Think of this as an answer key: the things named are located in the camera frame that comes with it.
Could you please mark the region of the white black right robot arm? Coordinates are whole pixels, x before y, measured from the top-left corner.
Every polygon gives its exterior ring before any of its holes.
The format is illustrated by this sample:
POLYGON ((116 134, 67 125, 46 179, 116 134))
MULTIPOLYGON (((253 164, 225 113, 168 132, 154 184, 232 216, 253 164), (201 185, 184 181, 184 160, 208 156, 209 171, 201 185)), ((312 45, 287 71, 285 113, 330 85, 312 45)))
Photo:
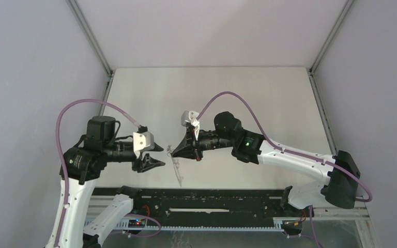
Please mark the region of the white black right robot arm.
POLYGON ((184 112, 182 126, 186 134, 171 152, 172 157, 200 161, 204 151, 231 148, 231 155, 241 162, 280 166, 312 178, 311 183, 285 188, 280 209, 287 216, 320 203, 354 208, 360 171, 350 153, 340 150, 336 155, 316 154, 287 146, 276 148, 264 135, 244 129, 230 112, 217 114, 215 129, 205 131, 200 129, 198 115, 184 112))

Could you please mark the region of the metal oval keyring plate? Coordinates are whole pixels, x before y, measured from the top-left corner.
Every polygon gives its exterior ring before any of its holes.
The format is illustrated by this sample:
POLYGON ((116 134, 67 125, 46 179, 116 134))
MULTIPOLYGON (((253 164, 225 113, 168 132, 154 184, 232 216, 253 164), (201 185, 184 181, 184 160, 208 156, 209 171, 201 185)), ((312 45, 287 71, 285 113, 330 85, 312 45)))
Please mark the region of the metal oval keyring plate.
POLYGON ((167 146, 167 156, 170 157, 172 160, 175 176, 177 178, 179 186, 182 187, 184 177, 180 173, 180 164, 178 162, 178 159, 172 156, 173 151, 174 151, 174 149, 172 148, 172 145, 168 145, 167 146))

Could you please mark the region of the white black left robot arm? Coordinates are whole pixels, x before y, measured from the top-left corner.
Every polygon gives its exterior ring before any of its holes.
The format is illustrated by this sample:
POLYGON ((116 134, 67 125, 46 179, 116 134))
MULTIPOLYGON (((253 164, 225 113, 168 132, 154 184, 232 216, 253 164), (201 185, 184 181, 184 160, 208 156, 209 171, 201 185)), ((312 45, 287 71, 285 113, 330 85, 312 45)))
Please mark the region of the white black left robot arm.
POLYGON ((101 247, 123 217, 142 211, 141 190, 122 186, 111 203, 88 227, 84 226, 97 180, 108 163, 130 162, 137 173, 165 165, 149 155, 164 149, 146 127, 139 127, 130 142, 117 136, 119 128, 115 118, 95 116, 88 121, 86 134, 64 153, 59 173, 63 205, 57 210, 47 247, 101 247))

